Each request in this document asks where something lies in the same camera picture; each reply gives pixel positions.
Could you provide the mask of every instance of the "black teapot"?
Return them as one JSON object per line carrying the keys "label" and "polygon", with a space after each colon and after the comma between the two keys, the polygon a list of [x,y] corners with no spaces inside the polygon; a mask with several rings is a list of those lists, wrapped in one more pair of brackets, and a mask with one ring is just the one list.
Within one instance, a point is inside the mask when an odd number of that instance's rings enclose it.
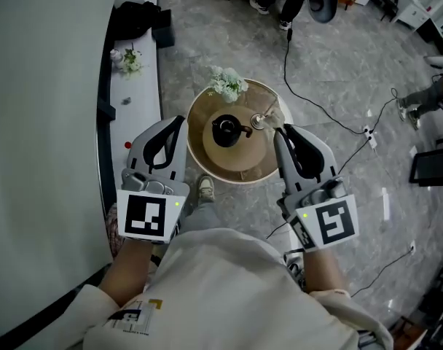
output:
{"label": "black teapot", "polygon": [[231,114],[223,114],[212,122],[213,140],[223,148],[229,148],[238,142],[241,132],[246,132],[246,138],[251,137],[252,128],[241,125],[240,121]]}

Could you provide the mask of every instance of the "sneaker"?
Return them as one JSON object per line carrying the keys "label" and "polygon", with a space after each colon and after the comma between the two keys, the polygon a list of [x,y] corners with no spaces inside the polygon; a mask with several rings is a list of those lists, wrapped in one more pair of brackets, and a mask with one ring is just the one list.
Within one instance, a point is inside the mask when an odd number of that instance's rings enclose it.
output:
{"label": "sneaker", "polygon": [[408,120],[411,122],[412,127],[415,130],[418,130],[420,127],[420,122],[419,122],[419,118],[416,116],[415,111],[413,110],[412,112],[408,112],[407,116],[408,116]]}
{"label": "sneaker", "polygon": [[249,4],[251,7],[253,7],[257,12],[259,12],[261,15],[267,15],[269,14],[268,8],[261,7],[259,5],[259,0],[249,0]]}
{"label": "sneaker", "polygon": [[199,201],[215,201],[215,186],[209,176],[202,176],[199,180]]}
{"label": "sneaker", "polygon": [[400,98],[396,99],[396,107],[398,108],[398,115],[399,115],[400,119],[405,121],[407,109],[405,107],[403,107],[403,103]]}
{"label": "sneaker", "polygon": [[284,31],[288,31],[291,28],[291,22],[280,20],[280,28]]}

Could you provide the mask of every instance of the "gray jeans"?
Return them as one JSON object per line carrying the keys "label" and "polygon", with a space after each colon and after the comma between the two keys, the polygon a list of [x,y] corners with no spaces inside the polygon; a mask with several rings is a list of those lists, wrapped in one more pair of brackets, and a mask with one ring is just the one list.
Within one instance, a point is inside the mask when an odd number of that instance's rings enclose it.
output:
{"label": "gray jeans", "polygon": [[[230,228],[225,225],[219,218],[216,210],[216,204],[212,201],[203,201],[199,203],[199,206],[192,212],[191,215],[181,221],[181,230],[179,234],[189,232],[192,230],[209,230],[211,228]],[[267,241],[258,230],[252,229],[236,229],[246,235],[259,238],[260,240]]]}
{"label": "gray jeans", "polygon": [[411,105],[419,105],[415,110],[415,115],[419,118],[427,112],[433,112],[440,109],[440,103],[443,104],[443,77],[437,80],[429,88],[420,92],[411,93],[401,100],[401,105],[407,108]]}

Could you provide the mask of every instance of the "person's right arm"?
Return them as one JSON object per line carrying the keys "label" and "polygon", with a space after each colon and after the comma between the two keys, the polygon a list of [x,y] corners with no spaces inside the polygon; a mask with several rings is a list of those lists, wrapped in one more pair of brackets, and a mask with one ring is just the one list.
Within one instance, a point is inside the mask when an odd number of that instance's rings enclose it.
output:
{"label": "person's right arm", "polygon": [[332,289],[347,290],[345,278],[330,248],[305,252],[303,255],[307,293]]}

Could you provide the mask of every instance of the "round table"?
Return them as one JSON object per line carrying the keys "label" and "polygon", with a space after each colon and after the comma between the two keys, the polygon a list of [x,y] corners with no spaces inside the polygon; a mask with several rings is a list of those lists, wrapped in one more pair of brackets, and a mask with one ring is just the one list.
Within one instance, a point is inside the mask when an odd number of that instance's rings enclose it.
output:
{"label": "round table", "polygon": [[[273,108],[280,109],[285,123],[293,123],[288,107],[272,88],[256,80],[246,81],[248,90],[231,104],[207,87],[192,102],[187,117],[187,146],[194,160],[211,176],[232,184],[260,182],[278,170],[273,146],[275,131],[253,128],[252,115],[264,114],[273,105]],[[222,114],[235,115],[241,125],[252,128],[252,136],[248,139],[246,133],[241,133],[234,146],[218,146],[213,140],[211,126],[212,121]]]}

